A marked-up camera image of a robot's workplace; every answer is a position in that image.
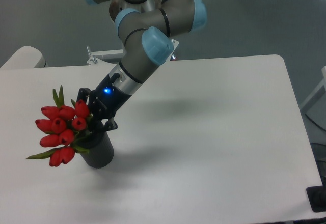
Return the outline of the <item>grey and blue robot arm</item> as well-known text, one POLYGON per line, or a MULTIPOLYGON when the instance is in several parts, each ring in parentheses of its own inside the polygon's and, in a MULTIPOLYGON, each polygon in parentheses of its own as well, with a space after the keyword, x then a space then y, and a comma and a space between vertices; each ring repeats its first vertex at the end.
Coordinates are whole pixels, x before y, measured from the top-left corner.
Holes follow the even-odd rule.
MULTIPOLYGON (((110 0, 86 0, 99 4, 110 0)), ((92 133, 117 128, 117 110, 174 51, 172 38, 203 28, 207 10, 202 0, 123 0, 114 18, 125 54, 94 90, 80 89, 78 99, 88 103, 92 133)))

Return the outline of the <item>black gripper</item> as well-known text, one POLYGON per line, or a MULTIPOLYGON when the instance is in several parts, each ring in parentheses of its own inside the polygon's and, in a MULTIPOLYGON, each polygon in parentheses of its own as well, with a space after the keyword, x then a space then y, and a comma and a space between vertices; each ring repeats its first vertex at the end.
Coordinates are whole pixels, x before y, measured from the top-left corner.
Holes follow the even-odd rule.
POLYGON ((82 100, 94 117, 89 122, 89 130, 92 133, 102 133, 118 128, 113 117, 131 97, 114 86, 114 82, 118 78, 118 73, 114 73, 112 76, 108 74, 96 89, 91 91, 89 88, 80 88, 78 90, 76 103, 82 100), (103 119, 108 119, 108 121, 103 124, 101 121, 103 119))

